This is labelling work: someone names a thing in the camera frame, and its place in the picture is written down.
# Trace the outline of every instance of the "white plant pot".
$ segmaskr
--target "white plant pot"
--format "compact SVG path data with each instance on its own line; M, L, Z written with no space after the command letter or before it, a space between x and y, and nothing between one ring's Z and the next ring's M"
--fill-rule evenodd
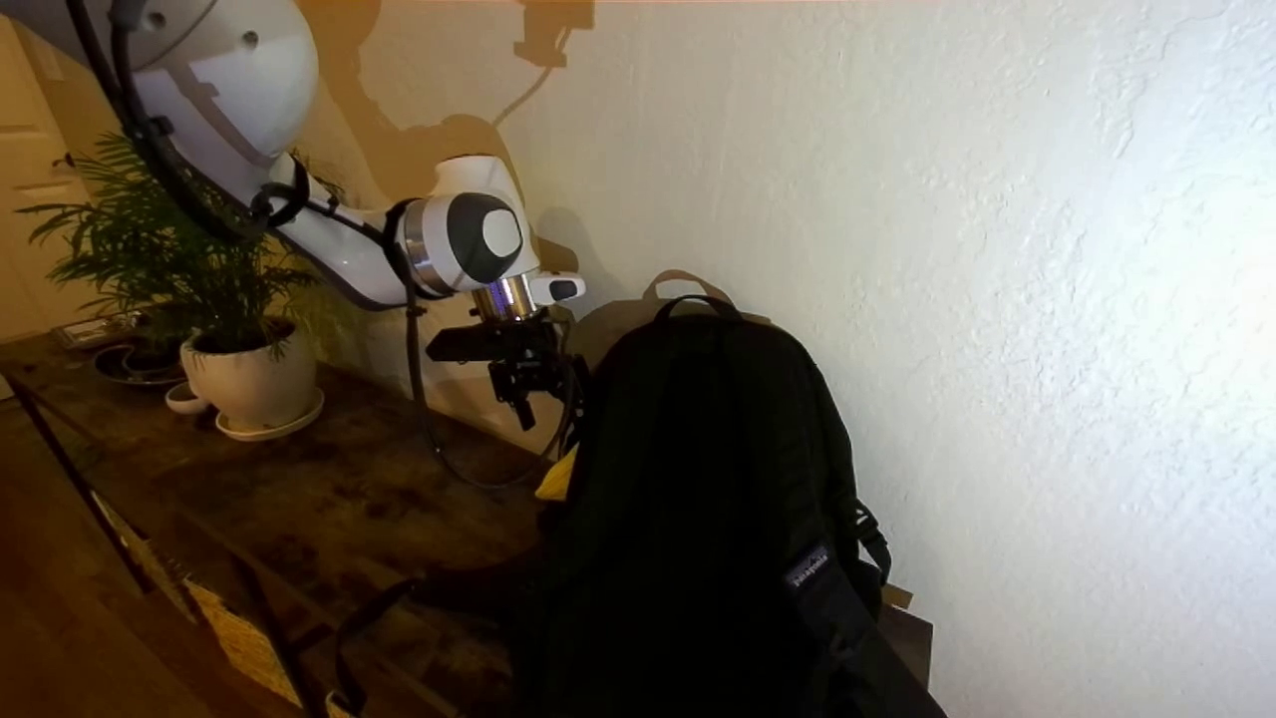
M181 365L191 393L214 407L214 426L233 439L292 435L323 407L315 359L296 329L257 350L201 350L186 338Z

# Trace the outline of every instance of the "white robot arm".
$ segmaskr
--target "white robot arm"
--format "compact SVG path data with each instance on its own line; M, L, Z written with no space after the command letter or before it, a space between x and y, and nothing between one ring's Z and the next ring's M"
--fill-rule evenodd
M445 159L421 199L359 212L289 151L318 79L292 0L0 0L0 14L97 72L132 147L203 228L237 238L191 185L273 224L367 308L488 290L488 325L444 332L431 355L488 359L524 425L528 393L556 393L556 329L540 316L585 282L540 270L497 155Z

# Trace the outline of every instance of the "wooden table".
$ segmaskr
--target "wooden table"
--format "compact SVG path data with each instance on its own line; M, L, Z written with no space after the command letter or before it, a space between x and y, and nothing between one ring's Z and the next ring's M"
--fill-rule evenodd
M209 547L237 568L308 714L323 714L318 681L292 652L278 599L330 629L399 578L431 578L433 611L399 615L359 655L408 677L421 714L497 714L509 700L488 620L509 603L540 539L542 464L528 451L343 371L318 371L326 410L278 443L233 443L210 418L170 417L161 393L102 382L51 338L0 346L0 371L129 572L136 559L97 499L181 572L201 572Z

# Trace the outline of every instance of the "potted plant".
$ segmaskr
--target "potted plant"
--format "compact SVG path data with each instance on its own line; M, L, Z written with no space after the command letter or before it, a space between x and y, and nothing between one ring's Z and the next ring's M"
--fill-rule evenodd
M273 439L318 417L315 359L274 316L278 290L312 276L210 187L209 208L241 232L203 232L124 136L109 136L81 175L86 205L25 208L43 217L35 242L68 242L51 278L97 282L112 310L141 316L149 346L181 343L186 382L221 410L225 435Z

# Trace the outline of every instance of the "black backpack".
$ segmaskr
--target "black backpack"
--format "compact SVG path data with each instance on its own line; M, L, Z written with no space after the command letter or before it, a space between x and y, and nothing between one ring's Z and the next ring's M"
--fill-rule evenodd
M942 714L873 629L891 555L820 371L792 336L707 305L665 305L589 378L516 640L524 712Z

